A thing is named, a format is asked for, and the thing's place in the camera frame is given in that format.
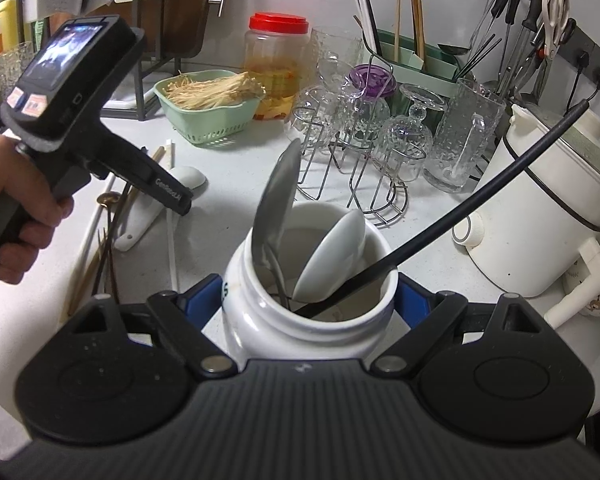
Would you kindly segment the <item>person's left hand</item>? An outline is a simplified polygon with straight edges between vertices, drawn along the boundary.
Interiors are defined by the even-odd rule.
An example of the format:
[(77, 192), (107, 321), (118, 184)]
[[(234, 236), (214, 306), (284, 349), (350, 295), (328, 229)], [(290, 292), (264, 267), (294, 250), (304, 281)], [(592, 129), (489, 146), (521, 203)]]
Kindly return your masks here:
[(54, 197), (17, 141), (0, 136), (0, 281), (20, 283), (72, 211), (73, 198)]

